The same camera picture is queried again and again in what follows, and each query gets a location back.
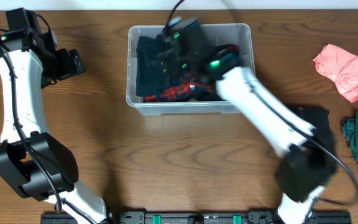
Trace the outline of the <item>red plaid flannel shirt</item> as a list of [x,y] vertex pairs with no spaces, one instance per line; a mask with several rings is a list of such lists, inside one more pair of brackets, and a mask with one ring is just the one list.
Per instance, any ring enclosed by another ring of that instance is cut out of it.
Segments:
[[220,101],[215,93],[213,84],[198,74],[186,73],[180,77],[171,77],[171,87],[159,95],[141,97],[144,103],[168,103],[186,102],[192,99],[196,101]]

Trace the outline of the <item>black shirt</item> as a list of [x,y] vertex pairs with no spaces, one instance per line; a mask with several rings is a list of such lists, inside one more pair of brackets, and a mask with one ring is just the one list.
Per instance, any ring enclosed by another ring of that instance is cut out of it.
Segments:
[[164,72],[163,60],[160,53],[166,50],[164,36],[157,35],[155,38],[140,36],[137,53],[137,96],[159,95],[171,87],[171,79]]

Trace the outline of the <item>black garment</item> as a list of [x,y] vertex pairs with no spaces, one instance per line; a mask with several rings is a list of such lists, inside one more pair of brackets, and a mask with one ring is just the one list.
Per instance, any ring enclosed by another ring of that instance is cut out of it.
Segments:
[[336,155],[336,142],[329,125],[329,111],[323,107],[305,107],[289,105],[289,109],[301,119],[315,127],[313,131],[316,142],[324,146],[330,153]]

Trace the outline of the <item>pink garment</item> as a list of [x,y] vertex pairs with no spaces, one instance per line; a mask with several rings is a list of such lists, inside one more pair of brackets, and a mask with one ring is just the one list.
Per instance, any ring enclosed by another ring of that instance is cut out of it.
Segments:
[[315,70],[330,79],[340,95],[358,101],[358,56],[336,45],[325,45],[313,59]]

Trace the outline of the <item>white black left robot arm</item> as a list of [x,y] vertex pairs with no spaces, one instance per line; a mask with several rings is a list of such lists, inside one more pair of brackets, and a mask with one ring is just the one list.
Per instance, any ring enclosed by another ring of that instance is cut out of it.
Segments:
[[59,49],[55,34],[42,32],[40,14],[6,12],[0,33],[4,124],[0,176],[22,198],[54,206],[43,223],[112,223],[105,200],[79,179],[73,153],[49,133],[42,89],[82,74],[77,50]]

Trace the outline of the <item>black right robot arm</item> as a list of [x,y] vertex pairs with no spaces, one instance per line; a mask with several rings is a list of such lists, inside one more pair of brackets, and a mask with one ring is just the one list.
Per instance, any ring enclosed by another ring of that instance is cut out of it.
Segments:
[[283,193],[277,210],[282,223],[307,223],[315,201],[337,170],[328,118],[320,108],[290,110],[245,65],[236,44],[216,45],[196,19],[169,20],[162,54],[171,74],[191,72],[213,84],[264,136],[280,158],[276,180]]

